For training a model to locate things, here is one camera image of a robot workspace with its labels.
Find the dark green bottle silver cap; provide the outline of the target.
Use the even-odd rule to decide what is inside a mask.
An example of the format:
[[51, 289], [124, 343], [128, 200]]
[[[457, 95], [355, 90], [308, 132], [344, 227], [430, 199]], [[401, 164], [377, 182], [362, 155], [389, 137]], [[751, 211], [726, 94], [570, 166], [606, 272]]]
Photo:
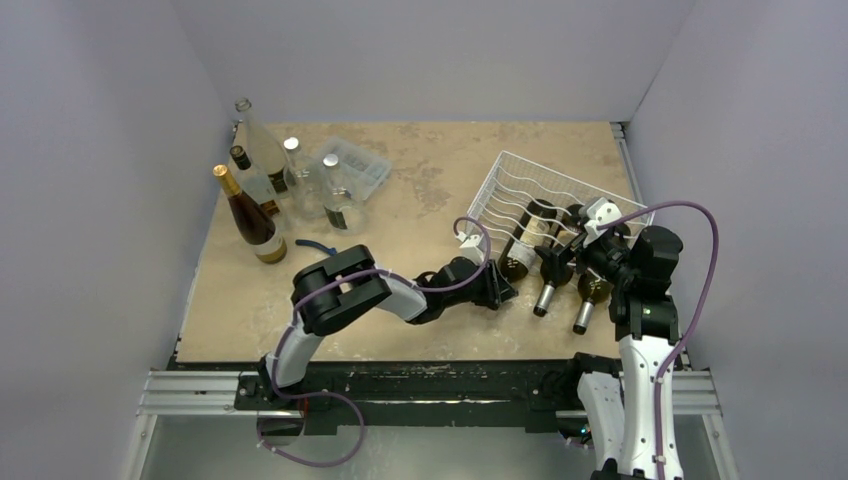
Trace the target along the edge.
[[[545, 240], [542, 245], [550, 244], [551, 242], [556, 241], [556, 242], [565, 246], [568, 243], [568, 240], [565, 240], [565, 243], [562, 243], [560, 241], [560, 236], [563, 233], [571, 234], [572, 236], [577, 236], [581, 233], [581, 229], [566, 229], [563, 226], [563, 216], [562, 216], [560, 223], [557, 224], [554, 227], [554, 232], [552, 233], [552, 239], [551, 240]], [[536, 301], [536, 304], [533, 308], [533, 313], [536, 316], [544, 317], [548, 313], [550, 304], [551, 304], [552, 299], [554, 297], [554, 293], [558, 288], [559, 287], [545, 286], [543, 284], [541, 292], [540, 292], [538, 299]]]

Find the dark bottle black cap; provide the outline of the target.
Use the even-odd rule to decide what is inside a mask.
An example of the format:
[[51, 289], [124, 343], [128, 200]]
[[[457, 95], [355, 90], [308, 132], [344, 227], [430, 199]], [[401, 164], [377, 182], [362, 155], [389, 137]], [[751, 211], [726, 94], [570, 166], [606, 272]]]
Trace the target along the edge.
[[549, 236], [556, 216], [556, 207], [547, 200], [534, 199], [527, 204], [498, 260], [499, 271], [508, 282], [518, 282], [529, 274], [537, 257], [535, 248]]

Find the white wire wine rack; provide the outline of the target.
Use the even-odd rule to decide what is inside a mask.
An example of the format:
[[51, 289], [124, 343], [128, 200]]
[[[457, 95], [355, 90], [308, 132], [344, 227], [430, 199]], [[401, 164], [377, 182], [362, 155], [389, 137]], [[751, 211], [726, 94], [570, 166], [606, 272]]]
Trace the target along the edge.
[[531, 201], [546, 200], [559, 212], [563, 212], [573, 204], [586, 204], [595, 197], [612, 201], [624, 215], [645, 208], [628, 197], [512, 152], [502, 151], [473, 198], [467, 215], [476, 219], [489, 232], [491, 258], [496, 260], [513, 238], [514, 229], [519, 226], [519, 220]]

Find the round clear bottle silver cap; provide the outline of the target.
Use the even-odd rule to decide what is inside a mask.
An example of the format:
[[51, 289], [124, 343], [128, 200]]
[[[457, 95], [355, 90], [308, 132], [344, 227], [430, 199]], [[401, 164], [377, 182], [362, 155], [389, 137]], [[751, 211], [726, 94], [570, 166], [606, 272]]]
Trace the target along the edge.
[[294, 197], [297, 212], [306, 220], [323, 218], [323, 180], [318, 162], [303, 149], [297, 137], [286, 138], [283, 148], [291, 174], [288, 188]]

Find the amber bottle gold foil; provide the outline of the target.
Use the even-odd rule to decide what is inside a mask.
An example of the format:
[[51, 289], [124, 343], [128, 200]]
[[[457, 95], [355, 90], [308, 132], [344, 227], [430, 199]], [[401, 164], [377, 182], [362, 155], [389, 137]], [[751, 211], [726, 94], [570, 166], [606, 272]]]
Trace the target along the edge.
[[226, 165], [213, 167], [213, 175], [227, 199], [235, 225], [250, 246], [254, 256], [263, 263], [276, 264], [287, 255], [282, 230], [265, 210], [237, 183]]

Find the square bottle gold black cap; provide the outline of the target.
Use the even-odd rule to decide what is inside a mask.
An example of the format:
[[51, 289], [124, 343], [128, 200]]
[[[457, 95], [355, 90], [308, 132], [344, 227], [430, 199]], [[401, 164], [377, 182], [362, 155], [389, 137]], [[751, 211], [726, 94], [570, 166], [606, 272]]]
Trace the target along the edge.
[[271, 217], [279, 219], [282, 217], [277, 193], [271, 184], [268, 175], [247, 155], [245, 149], [240, 145], [234, 145], [229, 150], [230, 157], [235, 165], [234, 177], [240, 187]]

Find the tall clear glass bottle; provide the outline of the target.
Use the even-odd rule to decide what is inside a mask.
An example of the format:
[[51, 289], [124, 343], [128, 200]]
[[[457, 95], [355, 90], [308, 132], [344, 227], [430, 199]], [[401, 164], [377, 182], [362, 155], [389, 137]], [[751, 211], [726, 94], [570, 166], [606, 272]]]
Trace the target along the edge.
[[249, 155], [266, 172], [277, 196], [291, 197], [295, 181], [282, 144], [257, 116], [248, 98], [237, 99], [234, 106], [243, 117]]

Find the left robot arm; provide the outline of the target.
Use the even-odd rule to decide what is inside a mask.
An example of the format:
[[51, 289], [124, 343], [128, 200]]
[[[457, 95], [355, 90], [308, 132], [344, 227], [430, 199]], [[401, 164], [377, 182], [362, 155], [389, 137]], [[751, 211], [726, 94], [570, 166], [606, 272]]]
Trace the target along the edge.
[[440, 270], [410, 280], [378, 267], [364, 245], [304, 268], [294, 276], [293, 287], [289, 325], [259, 369], [259, 395], [275, 409], [295, 402], [298, 383], [323, 340], [374, 309], [423, 325], [457, 305], [496, 311], [518, 295], [491, 259], [476, 263], [455, 257]]

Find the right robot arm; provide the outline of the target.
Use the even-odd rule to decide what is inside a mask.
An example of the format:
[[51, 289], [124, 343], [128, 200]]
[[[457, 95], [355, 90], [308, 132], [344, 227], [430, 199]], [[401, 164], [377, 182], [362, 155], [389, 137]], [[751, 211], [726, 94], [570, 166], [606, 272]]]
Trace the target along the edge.
[[544, 299], [575, 272], [612, 287], [609, 316], [623, 370], [578, 369], [564, 376], [561, 392], [587, 413], [592, 478], [681, 479], [671, 386], [680, 334], [669, 288], [683, 243], [664, 227], [647, 226], [628, 245], [617, 230], [624, 221], [614, 202], [599, 197], [580, 208], [581, 231], [569, 243], [535, 249]]

